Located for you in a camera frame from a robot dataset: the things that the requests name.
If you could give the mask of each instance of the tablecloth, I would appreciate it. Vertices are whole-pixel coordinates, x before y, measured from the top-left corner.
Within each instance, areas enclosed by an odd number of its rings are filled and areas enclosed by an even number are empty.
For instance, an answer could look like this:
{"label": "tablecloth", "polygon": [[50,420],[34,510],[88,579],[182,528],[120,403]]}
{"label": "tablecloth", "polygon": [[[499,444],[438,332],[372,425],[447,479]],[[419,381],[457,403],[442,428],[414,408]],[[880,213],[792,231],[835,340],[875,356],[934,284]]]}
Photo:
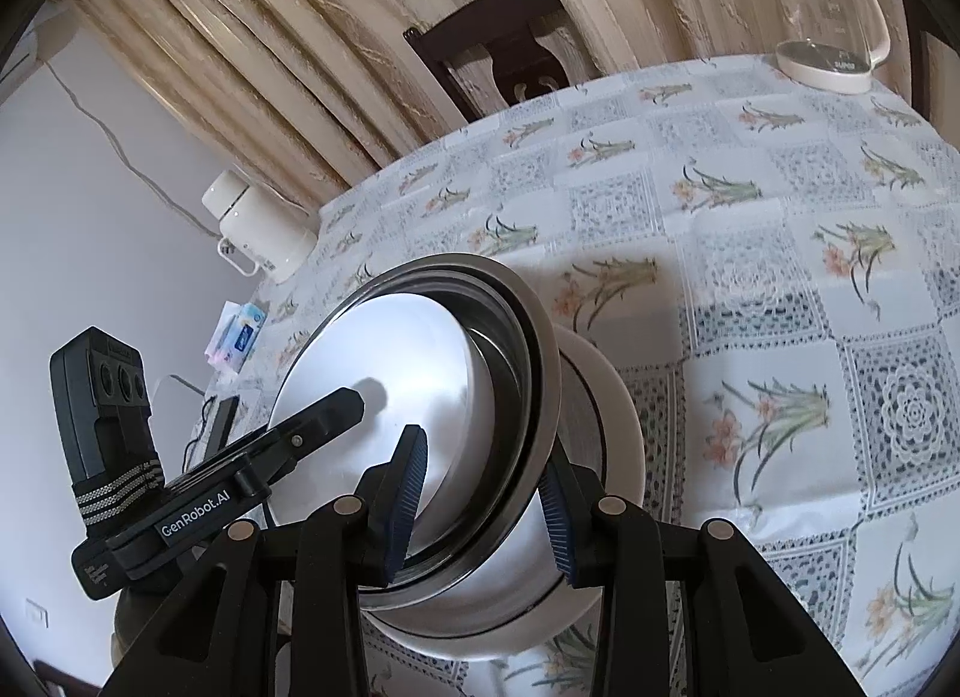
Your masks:
{"label": "tablecloth", "polygon": [[[258,288],[253,356],[209,392],[240,396],[240,435],[357,286],[432,253],[496,257],[626,382],[647,510],[733,520],[867,693],[905,697],[958,627],[959,175],[957,151],[877,82],[828,94],[736,56],[573,86],[323,207],[306,264]],[[596,624],[469,663],[369,629],[373,693],[586,692]]]}

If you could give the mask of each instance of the beige curtain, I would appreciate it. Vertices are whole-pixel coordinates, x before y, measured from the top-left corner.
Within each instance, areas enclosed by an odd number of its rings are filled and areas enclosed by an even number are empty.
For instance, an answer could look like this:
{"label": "beige curtain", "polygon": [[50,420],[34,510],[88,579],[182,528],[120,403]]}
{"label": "beige curtain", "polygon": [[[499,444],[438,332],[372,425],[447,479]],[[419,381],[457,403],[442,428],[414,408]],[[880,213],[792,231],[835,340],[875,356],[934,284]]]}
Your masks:
{"label": "beige curtain", "polygon": [[[185,125],[306,207],[464,123],[402,33],[470,0],[72,1]],[[573,82],[779,36],[776,0],[562,1],[535,32]],[[880,78],[908,96],[901,0],[880,3],[893,39]],[[483,51],[454,70],[483,113],[503,108]]]}

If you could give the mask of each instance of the electrical cable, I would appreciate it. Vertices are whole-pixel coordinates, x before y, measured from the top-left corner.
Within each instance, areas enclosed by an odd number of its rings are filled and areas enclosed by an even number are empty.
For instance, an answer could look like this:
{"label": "electrical cable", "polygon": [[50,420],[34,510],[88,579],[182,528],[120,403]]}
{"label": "electrical cable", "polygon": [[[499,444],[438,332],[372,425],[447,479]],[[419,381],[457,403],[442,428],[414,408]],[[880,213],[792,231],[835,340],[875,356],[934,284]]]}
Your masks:
{"label": "electrical cable", "polygon": [[217,401],[216,396],[210,396],[208,400],[203,402],[203,406],[200,407],[200,432],[198,436],[191,439],[186,446],[184,446],[184,460],[181,462],[181,473],[186,472],[186,468],[190,465],[191,460],[193,460],[193,454],[196,452],[197,444],[203,439],[203,432],[206,431],[206,422],[210,418],[210,406]]}
{"label": "electrical cable", "polygon": [[270,190],[270,192],[272,192],[273,195],[275,195],[277,198],[280,198],[280,201],[282,201],[284,204],[289,204],[291,207],[294,207],[295,209],[299,209],[306,215],[306,217],[313,217],[312,211],[307,209],[305,206],[302,206],[301,204],[296,203],[296,201],[293,201],[287,198],[283,193],[277,190],[273,185],[270,185],[269,183],[266,183],[266,182],[257,182],[257,185],[260,185],[261,187],[266,187],[266,189]]}
{"label": "electrical cable", "polygon": [[180,204],[176,203],[176,201],[167,195],[167,192],[165,192],[160,185],[157,185],[154,180],[144,174],[139,168],[133,166],[133,164],[130,162],[130,159],[127,157],[127,153],[124,152],[123,146],[120,144],[120,140],[117,139],[116,134],[114,134],[114,132],[107,127],[107,123],[98,118],[97,115],[93,115],[93,113],[90,113],[88,110],[83,108],[83,105],[80,104],[80,99],[78,99],[77,94],[75,94],[75,92],[66,85],[64,80],[59,78],[59,75],[56,73],[56,71],[54,71],[54,67],[50,65],[49,62],[45,62],[44,65],[49,68],[50,73],[54,76],[54,79],[56,79],[59,86],[61,86],[61,88],[64,89],[64,92],[70,97],[70,100],[73,102],[73,105],[77,107],[77,110],[97,123],[100,130],[104,132],[104,136],[107,137],[107,141],[110,142],[110,146],[113,147],[113,151],[117,153],[117,157],[120,158],[121,163],[123,163],[123,165],[126,166],[134,176],[138,177],[138,179],[141,180],[144,185],[149,187],[151,192],[157,198],[160,198],[160,201],[166,204],[173,211],[176,211],[177,214],[179,214],[184,220],[186,220],[186,222],[190,223],[190,225],[200,231],[200,233],[203,233],[210,238],[216,238],[216,240],[220,238],[219,234],[213,233],[213,231],[203,225],[203,223],[200,222],[200,220],[197,219],[194,214],[191,214],[190,211],[187,211]]}
{"label": "electrical cable", "polygon": [[203,399],[203,389],[198,387],[198,385],[193,385],[193,382],[190,382],[189,380],[184,380],[184,378],[179,376],[179,374],[165,374],[165,375],[160,375],[160,377],[157,378],[157,381],[154,382],[154,387],[150,391],[151,402],[157,401],[157,391],[160,390],[160,384],[167,378],[170,378],[171,380],[176,380],[181,385],[189,388],[189,390],[192,390],[196,395],[200,396],[200,398]]}

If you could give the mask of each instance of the kettle handle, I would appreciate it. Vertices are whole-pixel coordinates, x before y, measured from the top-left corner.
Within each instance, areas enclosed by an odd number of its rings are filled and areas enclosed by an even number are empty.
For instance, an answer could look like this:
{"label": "kettle handle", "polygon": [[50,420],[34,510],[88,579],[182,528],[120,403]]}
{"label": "kettle handle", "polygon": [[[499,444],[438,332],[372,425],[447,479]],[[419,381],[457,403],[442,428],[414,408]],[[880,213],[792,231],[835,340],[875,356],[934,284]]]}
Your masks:
{"label": "kettle handle", "polygon": [[237,271],[239,271],[244,277],[253,277],[253,275],[255,275],[260,270],[259,261],[254,261],[253,269],[251,271],[247,271],[247,270],[244,270],[243,267],[241,267],[241,265],[237,264],[237,262],[230,260],[227,257],[227,251],[224,250],[224,244],[229,244],[230,246],[232,246],[233,243],[229,241],[227,237],[222,237],[220,241],[218,241],[217,243],[217,255],[219,255],[222,259],[224,259],[224,261],[226,261],[229,265],[231,265]]}
{"label": "kettle handle", "polygon": [[870,5],[874,9],[875,17],[883,28],[883,35],[880,37],[880,43],[870,50],[870,68],[876,68],[890,55],[890,30],[887,28],[887,20],[883,15],[883,9],[880,8],[880,1],[870,0]]}

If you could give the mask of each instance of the white wall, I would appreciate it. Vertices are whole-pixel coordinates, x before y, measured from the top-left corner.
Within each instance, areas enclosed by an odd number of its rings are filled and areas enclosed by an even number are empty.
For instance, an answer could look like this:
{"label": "white wall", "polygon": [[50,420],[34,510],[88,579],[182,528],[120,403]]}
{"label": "white wall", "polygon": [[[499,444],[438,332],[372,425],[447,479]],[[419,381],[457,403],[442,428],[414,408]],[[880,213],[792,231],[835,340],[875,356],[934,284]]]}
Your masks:
{"label": "white wall", "polygon": [[[88,33],[52,64],[131,162],[214,228],[200,195],[227,163]],[[148,385],[176,372],[204,387],[203,349],[220,308],[247,300],[253,285],[126,170],[46,67],[0,106],[0,186],[0,614],[29,660],[102,684],[114,602],[86,599],[70,568],[85,532],[56,428],[50,355],[96,325],[140,351]],[[49,629],[27,620],[25,597],[47,609]]]}

